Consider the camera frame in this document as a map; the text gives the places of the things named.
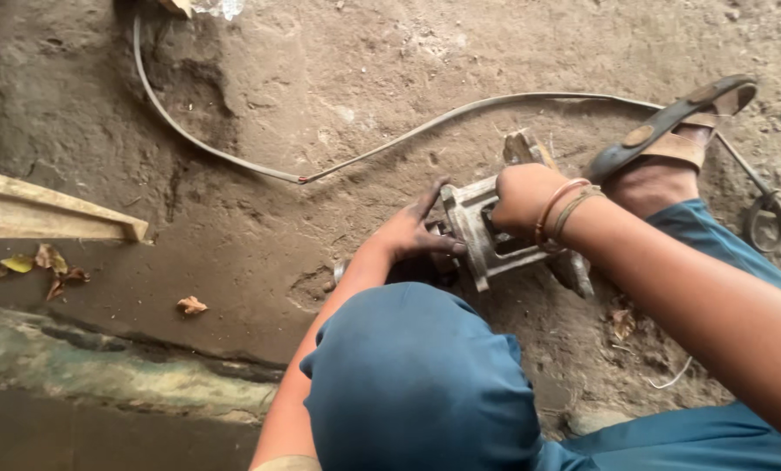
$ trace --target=plastic bag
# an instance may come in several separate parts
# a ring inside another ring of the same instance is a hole
[[[228,21],[241,13],[244,7],[245,0],[195,0],[193,3],[193,10],[197,14],[223,16]]]

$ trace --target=white string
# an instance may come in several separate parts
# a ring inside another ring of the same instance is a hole
[[[676,383],[676,381],[678,381],[678,380],[680,380],[680,379],[681,379],[681,376],[683,376],[683,375],[684,375],[684,373],[686,373],[686,372],[687,372],[687,369],[690,367],[690,364],[691,364],[691,363],[692,363],[692,355],[690,355],[690,358],[687,358],[687,364],[686,364],[686,365],[684,365],[684,367],[681,369],[681,371],[680,371],[680,372],[678,372],[678,374],[677,374],[677,375],[675,375],[675,377],[674,377],[674,378],[672,378],[672,381],[669,381],[667,384],[665,384],[665,385],[663,385],[663,386],[658,386],[658,385],[656,385],[656,384],[655,384],[655,383],[653,383],[653,382],[652,382],[652,381],[651,381],[649,378],[647,378],[647,380],[649,381],[649,384],[651,384],[651,385],[652,385],[652,387],[653,387],[653,388],[656,388],[656,389],[663,389],[663,388],[666,388],[666,387],[672,386],[672,385],[674,385],[674,384]]]

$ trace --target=hand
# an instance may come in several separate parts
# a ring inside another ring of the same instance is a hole
[[[426,217],[440,195],[440,188],[449,180],[449,177],[438,178],[415,203],[407,205],[388,219],[363,246],[386,251],[392,263],[428,252],[452,255],[466,253],[466,245],[458,239],[431,234],[426,230]]]
[[[504,168],[495,183],[500,200],[492,210],[492,224],[512,236],[533,240],[544,204],[567,181],[562,174],[541,164]],[[557,206],[563,207],[568,200],[560,199]],[[553,213],[558,214],[558,211],[555,209],[551,211],[548,223],[556,220]]]

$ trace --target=metal ring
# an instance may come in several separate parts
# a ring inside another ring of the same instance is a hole
[[[775,190],[755,199],[751,208],[748,209],[748,215],[745,216],[743,238],[755,251],[760,253],[775,252],[780,250],[781,247],[781,204],[780,200],[776,197],[777,191],[779,190]],[[777,221],[777,237],[774,239],[774,243],[768,246],[762,246],[755,238],[757,219],[760,216],[761,210],[774,213],[774,218]]]

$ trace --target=teal pants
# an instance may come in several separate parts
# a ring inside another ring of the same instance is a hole
[[[647,222],[781,288],[781,271],[700,199]],[[781,469],[781,434],[740,402],[544,441],[515,337],[493,334],[468,304],[420,283],[352,297],[301,370],[312,379],[305,405],[324,471]]]

